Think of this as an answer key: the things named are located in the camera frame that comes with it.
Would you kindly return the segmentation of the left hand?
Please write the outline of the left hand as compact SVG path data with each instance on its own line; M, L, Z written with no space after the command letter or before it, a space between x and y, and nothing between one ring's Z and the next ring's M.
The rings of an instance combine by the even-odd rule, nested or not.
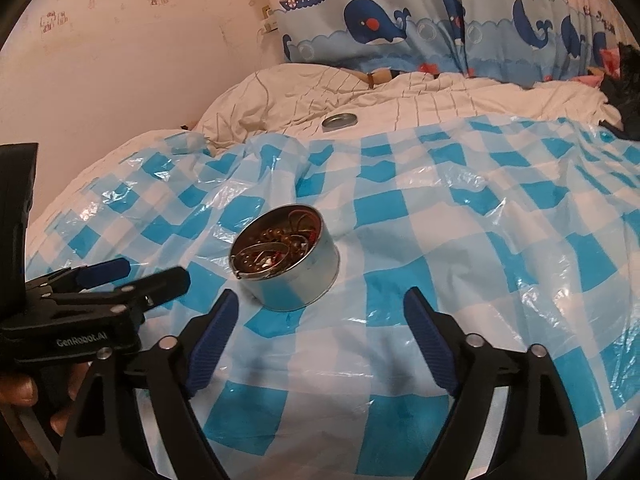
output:
M72 403L76 400L80 386L85 379L90 364L74 364L67 373L67 389L64 408L52 415L50 425L53 431L62 436L72 412ZM1 377L1 405L16 408L32 408L38 401L36 382L28 376Z

